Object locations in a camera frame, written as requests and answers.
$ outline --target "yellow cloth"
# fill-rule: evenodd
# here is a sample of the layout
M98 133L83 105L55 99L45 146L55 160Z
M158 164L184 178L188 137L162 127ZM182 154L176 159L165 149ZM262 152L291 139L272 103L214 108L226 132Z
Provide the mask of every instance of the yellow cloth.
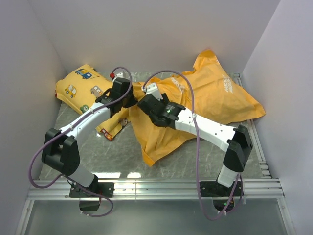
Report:
M92 70L88 65L78 70L82 68ZM102 91L112 87L112 82L105 80L94 71L93 73L96 77L86 80L80 73L72 72L57 83L57 97L81 113L80 108L84 104L90 106L94 102L95 97L90 94L92 87L99 86ZM222 124L265 115L262 105L228 77L212 51L200 53L194 63L194 70L183 72L183 74L190 81L195 94L195 113ZM189 87L183 78L179 76L164 80L153 78L150 82L156 82L161 93L166 93L170 101L191 109ZM73 98L71 98L71 93L66 93L69 84L77 88L77 94ZM141 90L142 84L133 84L134 95L138 100L144 96ZM122 129L120 123L124 123L123 120L126 120L125 123L128 120L132 122L135 136L141 145L143 160L148 166L152 166L157 160L174 151L186 140L195 137L182 131L154 126L149 117L137 106L128 110L123 109L98 126L97 131L106 130L106 134L111 136L107 138L112 140Z

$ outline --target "gray wall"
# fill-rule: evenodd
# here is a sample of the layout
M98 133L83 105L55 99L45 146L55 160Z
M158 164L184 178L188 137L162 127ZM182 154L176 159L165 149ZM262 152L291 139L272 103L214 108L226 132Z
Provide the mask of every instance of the gray wall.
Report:
M242 72L279 0L29 0L67 71L191 69L210 47Z
M313 231L312 12L310 0L282 0L243 73L267 112L256 127L299 235Z
M27 168L54 124L65 69L25 0L0 1L0 233L13 234L29 188ZM35 167L38 175L40 166Z

